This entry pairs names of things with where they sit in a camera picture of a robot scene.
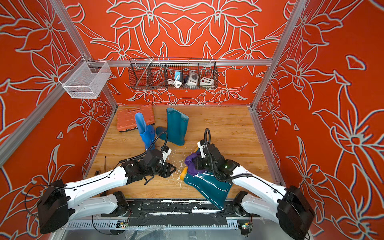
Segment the bright blue rubber boot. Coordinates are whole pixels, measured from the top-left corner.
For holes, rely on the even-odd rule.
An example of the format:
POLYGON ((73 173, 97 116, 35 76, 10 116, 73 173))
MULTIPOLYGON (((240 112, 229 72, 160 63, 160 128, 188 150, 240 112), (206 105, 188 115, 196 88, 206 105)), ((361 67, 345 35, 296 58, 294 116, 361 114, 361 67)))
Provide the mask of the bright blue rubber boot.
POLYGON ((155 129, 152 125, 147 125, 142 113, 135 114, 135 121, 146 150, 155 148, 155 129))

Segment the teal boot with yellow sole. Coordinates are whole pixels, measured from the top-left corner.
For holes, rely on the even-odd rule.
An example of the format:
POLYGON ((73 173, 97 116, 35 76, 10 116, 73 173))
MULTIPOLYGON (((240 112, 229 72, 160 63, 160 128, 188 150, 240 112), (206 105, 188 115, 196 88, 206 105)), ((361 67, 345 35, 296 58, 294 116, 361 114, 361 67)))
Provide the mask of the teal boot with yellow sole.
POLYGON ((174 108, 167 108, 167 127, 157 127, 156 134, 164 141, 168 140, 177 146, 183 146, 189 119, 186 114, 174 108))

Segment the purple cloth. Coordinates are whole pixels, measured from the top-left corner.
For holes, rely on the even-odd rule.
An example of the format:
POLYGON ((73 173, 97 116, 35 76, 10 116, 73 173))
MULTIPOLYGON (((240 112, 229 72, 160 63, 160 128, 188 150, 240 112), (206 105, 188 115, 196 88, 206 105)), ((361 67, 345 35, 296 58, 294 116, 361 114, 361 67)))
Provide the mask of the purple cloth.
POLYGON ((195 176, 199 173, 199 171, 196 169, 196 162, 200 156, 201 155, 199 153, 192 153, 185 159, 185 164, 188 167, 187 172, 189 175, 195 176))

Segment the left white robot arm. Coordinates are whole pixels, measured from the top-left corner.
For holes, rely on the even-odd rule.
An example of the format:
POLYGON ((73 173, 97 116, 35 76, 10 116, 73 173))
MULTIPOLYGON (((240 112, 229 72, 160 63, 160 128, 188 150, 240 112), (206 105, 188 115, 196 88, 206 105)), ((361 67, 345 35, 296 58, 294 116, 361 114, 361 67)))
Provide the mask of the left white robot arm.
POLYGON ((120 217, 129 210, 124 194, 115 192, 102 197, 110 189, 145 180, 155 176, 170 177, 176 167, 167 162, 172 150, 149 150, 139 156, 120 161, 104 174, 77 182, 50 184, 38 201, 38 219, 41 234, 52 233, 67 222, 93 216, 120 217))

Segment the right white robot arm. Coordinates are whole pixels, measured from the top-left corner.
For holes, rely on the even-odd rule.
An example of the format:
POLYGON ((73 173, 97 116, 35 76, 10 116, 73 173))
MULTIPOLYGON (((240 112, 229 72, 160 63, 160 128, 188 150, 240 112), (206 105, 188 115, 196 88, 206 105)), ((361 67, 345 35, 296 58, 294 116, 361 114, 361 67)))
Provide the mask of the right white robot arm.
POLYGON ((244 188, 234 200, 240 211, 278 223, 294 240, 309 239, 315 212, 299 188, 276 185, 251 173, 239 163, 225 159, 214 144, 205 140, 199 141, 197 146, 194 161, 197 171, 211 172, 214 183, 244 188))

